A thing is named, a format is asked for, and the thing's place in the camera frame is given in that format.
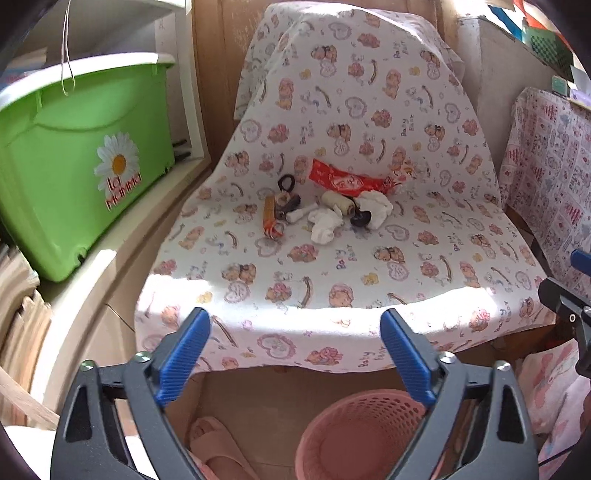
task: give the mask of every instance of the spool of thread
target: spool of thread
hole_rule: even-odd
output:
[[[353,200],[343,197],[340,193],[333,192],[332,190],[326,190],[320,197],[322,203],[324,203],[331,210],[336,206],[339,208],[343,215],[351,215],[355,211],[355,204]]]

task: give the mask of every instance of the daisy flower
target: daisy flower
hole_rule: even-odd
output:
[[[95,168],[95,175],[101,177],[99,190],[104,190],[106,197],[112,195],[117,185],[124,185],[139,172],[138,147],[129,134],[105,135],[105,146],[97,148],[96,154],[102,163]]]

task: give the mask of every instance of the green checkered item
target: green checkered item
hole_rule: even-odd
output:
[[[570,70],[573,64],[573,53],[556,33],[543,28],[527,27],[525,43],[538,57],[552,65],[562,77],[573,81]]]

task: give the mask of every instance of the pink patterned cloth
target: pink patterned cloth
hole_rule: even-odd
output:
[[[583,404],[589,395],[589,379],[574,370],[579,360],[576,340],[542,353],[528,355],[518,376],[534,434],[550,434],[538,456],[542,462],[574,445],[587,427]],[[540,468],[547,480],[567,455]]]
[[[503,207],[526,221],[554,276],[591,298],[591,278],[570,265],[574,249],[591,249],[591,112],[526,88],[515,101],[499,188]]]
[[[198,370],[373,371],[392,367],[379,337],[391,306],[444,350],[551,323],[537,296],[544,271],[498,207],[461,71],[420,17],[270,5],[242,71],[241,121],[139,298],[138,347],[154,349],[201,306],[212,336]],[[309,179],[314,158],[352,179],[389,177],[394,211],[379,230],[346,219],[315,245],[303,219],[280,241],[263,235],[281,175],[295,176],[303,205],[324,192]]]

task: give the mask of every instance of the metal screw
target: metal screw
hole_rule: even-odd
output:
[[[88,370],[92,370],[94,367],[96,367],[96,363],[94,363],[92,360],[84,360],[80,364],[80,371],[88,372]]]
[[[456,356],[451,352],[442,352],[439,354],[439,360],[444,364],[452,364],[456,361]]]
[[[140,364],[143,364],[152,358],[152,354],[150,352],[146,352],[142,350],[134,355],[134,360]]]
[[[511,364],[503,362],[500,365],[497,365],[496,369],[501,370],[501,372],[508,372],[509,370],[511,370]]]

